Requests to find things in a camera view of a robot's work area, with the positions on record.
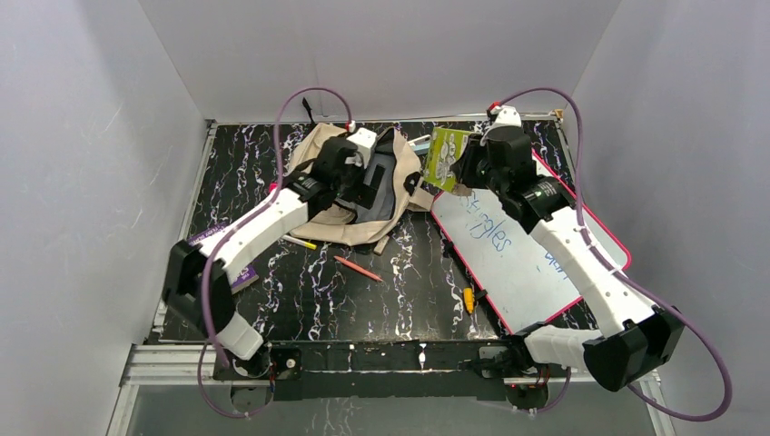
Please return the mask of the white yellow highlighter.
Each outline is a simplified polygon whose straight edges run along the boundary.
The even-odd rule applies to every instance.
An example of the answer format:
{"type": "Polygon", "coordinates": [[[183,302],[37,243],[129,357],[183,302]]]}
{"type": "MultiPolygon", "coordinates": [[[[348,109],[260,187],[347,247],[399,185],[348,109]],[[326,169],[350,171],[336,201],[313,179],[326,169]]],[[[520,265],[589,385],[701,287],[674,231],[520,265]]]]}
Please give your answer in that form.
{"type": "Polygon", "coordinates": [[[317,245],[315,243],[304,241],[302,239],[295,238],[295,237],[290,236],[290,235],[283,235],[282,239],[284,241],[286,241],[286,242],[302,246],[302,247],[304,247],[306,249],[309,249],[309,250],[316,250],[317,249],[317,245]]]}

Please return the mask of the red pencil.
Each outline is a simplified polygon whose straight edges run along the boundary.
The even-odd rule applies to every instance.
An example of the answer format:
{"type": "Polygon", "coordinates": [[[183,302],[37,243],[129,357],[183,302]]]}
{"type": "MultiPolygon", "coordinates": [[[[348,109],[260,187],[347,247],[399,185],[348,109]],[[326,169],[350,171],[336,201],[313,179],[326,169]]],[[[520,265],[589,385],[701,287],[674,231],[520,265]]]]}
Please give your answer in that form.
{"type": "Polygon", "coordinates": [[[335,255],[334,259],[338,263],[340,263],[340,264],[342,264],[342,265],[352,269],[356,273],[359,273],[359,274],[361,274],[361,275],[363,275],[365,277],[368,277],[369,279],[371,279],[371,280],[373,280],[375,282],[383,282],[383,279],[381,277],[379,277],[377,274],[375,274],[374,272],[370,272],[367,269],[359,266],[358,264],[349,261],[348,259],[345,259],[345,258],[343,258],[343,257],[341,257],[339,255],[335,255]]]}

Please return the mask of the yellow marker cap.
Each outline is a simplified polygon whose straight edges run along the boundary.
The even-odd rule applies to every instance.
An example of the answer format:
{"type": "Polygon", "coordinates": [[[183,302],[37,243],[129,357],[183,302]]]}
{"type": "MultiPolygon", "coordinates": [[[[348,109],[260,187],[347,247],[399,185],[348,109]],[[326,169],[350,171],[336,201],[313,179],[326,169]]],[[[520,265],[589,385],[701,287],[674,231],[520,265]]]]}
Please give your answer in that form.
{"type": "Polygon", "coordinates": [[[463,297],[463,304],[465,307],[465,311],[468,314],[474,313],[475,307],[476,307],[476,298],[475,298],[474,290],[470,287],[465,288],[463,290],[462,297],[463,297]]]}

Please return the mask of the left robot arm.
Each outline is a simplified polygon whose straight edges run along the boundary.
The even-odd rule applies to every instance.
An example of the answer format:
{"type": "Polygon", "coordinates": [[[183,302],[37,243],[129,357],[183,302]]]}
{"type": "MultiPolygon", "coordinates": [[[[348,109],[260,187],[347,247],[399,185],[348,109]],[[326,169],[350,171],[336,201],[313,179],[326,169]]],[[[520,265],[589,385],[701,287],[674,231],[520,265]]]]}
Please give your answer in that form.
{"type": "Polygon", "coordinates": [[[244,268],[290,231],[338,201],[372,203],[365,182],[376,135],[368,129],[326,139],[319,153],[294,166],[279,186],[248,214],[196,244],[172,246],[163,282],[163,301],[194,325],[219,357],[236,357],[250,378],[271,367],[264,339],[236,310],[232,283],[244,268]]]}

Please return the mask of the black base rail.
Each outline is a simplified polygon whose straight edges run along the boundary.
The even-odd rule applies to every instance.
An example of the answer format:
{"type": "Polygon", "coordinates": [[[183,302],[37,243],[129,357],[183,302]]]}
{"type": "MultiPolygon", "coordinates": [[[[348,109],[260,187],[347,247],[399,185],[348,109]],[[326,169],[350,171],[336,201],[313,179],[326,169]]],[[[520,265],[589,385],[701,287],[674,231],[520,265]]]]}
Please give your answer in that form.
{"type": "Polygon", "coordinates": [[[358,397],[506,401],[538,409],[548,386],[567,372],[526,363],[504,339],[396,342],[270,342],[248,361],[216,362],[212,376],[239,387],[265,387],[277,401],[358,397]]]}

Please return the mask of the pink framed whiteboard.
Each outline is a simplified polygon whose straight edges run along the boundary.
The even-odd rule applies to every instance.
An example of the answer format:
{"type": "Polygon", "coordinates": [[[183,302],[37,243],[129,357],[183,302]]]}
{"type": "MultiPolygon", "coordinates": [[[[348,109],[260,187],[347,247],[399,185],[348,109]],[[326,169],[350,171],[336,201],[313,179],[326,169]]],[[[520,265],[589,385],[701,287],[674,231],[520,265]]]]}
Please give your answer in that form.
{"type": "Polygon", "coordinates": [[[451,243],[451,252],[474,285],[486,292],[485,300],[508,331],[551,322],[582,303],[554,255],[504,213],[494,193],[441,192],[431,214],[451,243]]]}

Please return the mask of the green treehouse book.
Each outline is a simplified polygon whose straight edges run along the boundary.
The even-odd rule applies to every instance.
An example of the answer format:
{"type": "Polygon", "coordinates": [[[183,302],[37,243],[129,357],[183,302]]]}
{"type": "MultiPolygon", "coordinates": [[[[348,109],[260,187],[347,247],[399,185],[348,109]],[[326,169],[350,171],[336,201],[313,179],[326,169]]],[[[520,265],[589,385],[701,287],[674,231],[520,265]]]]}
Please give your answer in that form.
{"type": "Polygon", "coordinates": [[[468,145],[471,132],[437,127],[430,135],[423,167],[423,179],[440,190],[452,193],[458,178],[452,166],[459,161],[468,145]]]}

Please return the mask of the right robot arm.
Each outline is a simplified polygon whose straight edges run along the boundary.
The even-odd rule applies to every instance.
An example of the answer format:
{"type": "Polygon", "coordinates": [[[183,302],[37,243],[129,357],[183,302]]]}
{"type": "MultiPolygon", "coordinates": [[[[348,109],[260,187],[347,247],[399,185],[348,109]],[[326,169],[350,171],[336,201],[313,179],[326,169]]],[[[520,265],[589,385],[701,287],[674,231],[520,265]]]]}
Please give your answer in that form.
{"type": "Polygon", "coordinates": [[[600,245],[574,195],[559,179],[537,172],[521,127],[471,134],[452,168],[458,182],[497,196],[506,215],[555,258],[597,321],[594,331],[537,322],[515,333],[511,362],[518,373],[533,376],[558,364],[619,391],[670,360],[684,330],[678,310],[632,289],[621,271],[596,257],[600,245]]]}

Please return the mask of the purple treehouse book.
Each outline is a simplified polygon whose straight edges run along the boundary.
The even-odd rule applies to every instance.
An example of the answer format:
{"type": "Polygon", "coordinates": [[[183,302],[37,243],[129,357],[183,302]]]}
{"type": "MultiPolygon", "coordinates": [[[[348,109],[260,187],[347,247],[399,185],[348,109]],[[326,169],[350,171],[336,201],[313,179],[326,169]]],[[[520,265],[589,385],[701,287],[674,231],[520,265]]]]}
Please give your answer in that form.
{"type": "MultiPolygon", "coordinates": [[[[188,236],[186,242],[193,248],[197,247],[205,258],[209,258],[217,243],[228,231],[226,223],[218,223],[201,233],[188,236]]],[[[257,272],[250,263],[234,257],[234,245],[233,241],[226,243],[216,255],[216,261],[224,262],[224,270],[227,272],[232,294],[242,291],[258,278],[257,272]]]]}

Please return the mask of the cream canvas student bag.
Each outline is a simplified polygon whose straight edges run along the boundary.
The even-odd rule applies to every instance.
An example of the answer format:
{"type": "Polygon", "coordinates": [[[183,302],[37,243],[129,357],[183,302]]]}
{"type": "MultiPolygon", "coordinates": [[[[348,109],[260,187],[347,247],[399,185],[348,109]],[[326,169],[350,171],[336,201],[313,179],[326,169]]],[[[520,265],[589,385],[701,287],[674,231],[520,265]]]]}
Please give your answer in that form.
{"type": "Polygon", "coordinates": [[[406,211],[426,212],[434,196],[423,185],[421,160],[393,125],[378,133],[315,124],[294,148],[289,168],[317,186],[306,193],[309,221],[296,238],[347,246],[379,243],[406,211]]]}

